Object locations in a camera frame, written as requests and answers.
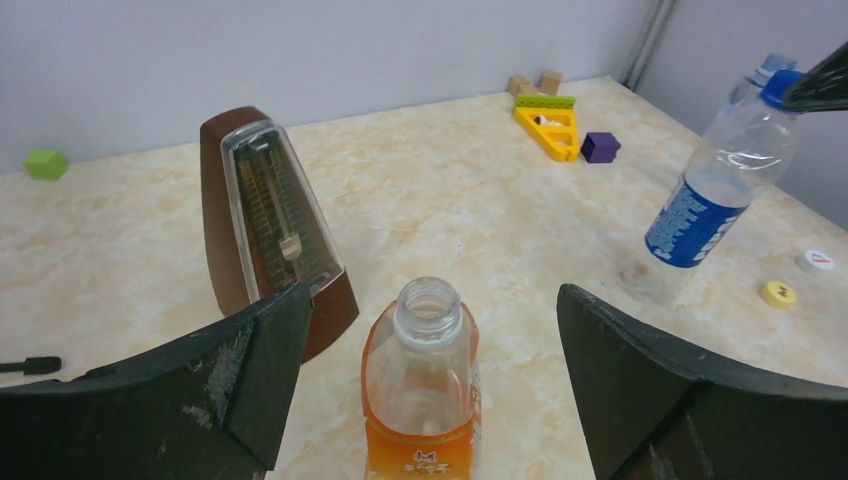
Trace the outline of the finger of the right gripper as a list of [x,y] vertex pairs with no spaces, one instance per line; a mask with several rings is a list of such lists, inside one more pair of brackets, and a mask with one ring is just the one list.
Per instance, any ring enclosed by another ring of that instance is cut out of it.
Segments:
[[783,95],[786,109],[802,113],[847,110],[847,48],[844,43]]

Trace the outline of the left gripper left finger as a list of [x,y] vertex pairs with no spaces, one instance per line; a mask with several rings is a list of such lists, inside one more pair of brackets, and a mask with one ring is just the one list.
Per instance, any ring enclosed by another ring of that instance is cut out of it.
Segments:
[[277,463],[313,310],[290,286],[74,380],[1,391],[5,479],[261,479]]

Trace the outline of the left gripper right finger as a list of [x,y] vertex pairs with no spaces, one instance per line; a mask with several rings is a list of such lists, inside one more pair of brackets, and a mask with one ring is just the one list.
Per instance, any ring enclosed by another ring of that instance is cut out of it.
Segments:
[[556,311],[597,478],[846,477],[845,388],[717,354],[574,284]]

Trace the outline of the clear small water bottle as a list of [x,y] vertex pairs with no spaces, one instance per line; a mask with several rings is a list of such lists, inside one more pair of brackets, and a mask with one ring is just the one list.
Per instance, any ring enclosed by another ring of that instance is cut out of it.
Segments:
[[797,63],[792,57],[770,53],[750,75],[742,76],[733,85],[726,105],[733,107],[748,97],[757,96],[777,71],[794,69]]

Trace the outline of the blue cap labelled bottle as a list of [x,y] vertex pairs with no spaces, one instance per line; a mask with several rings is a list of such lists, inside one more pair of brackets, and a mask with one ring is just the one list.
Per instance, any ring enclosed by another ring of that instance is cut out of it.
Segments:
[[784,96],[803,74],[782,69],[755,98],[719,116],[701,137],[679,180],[620,278],[632,295],[672,299],[754,200],[788,169],[800,110]]

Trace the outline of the white bottle cap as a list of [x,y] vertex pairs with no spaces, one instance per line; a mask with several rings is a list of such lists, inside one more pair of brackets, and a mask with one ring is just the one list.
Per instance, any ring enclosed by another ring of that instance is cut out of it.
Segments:
[[811,275],[829,274],[836,268],[835,261],[829,255],[815,249],[807,249],[799,253],[796,264]]

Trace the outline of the orange juice bottle yellow cap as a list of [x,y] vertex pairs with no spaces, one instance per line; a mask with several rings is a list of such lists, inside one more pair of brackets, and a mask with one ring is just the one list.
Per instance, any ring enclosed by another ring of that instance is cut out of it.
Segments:
[[479,330],[447,281],[408,282],[375,320],[361,362],[367,479],[479,479]]

